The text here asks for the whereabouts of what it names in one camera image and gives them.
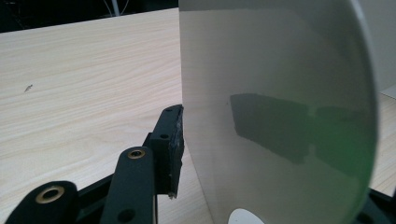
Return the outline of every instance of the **black bracket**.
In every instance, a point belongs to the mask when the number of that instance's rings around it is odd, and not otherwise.
[[[32,190],[6,223],[157,223],[157,195],[176,198],[184,152],[183,106],[166,108],[142,147],[120,154],[114,175],[77,191],[68,181]]]

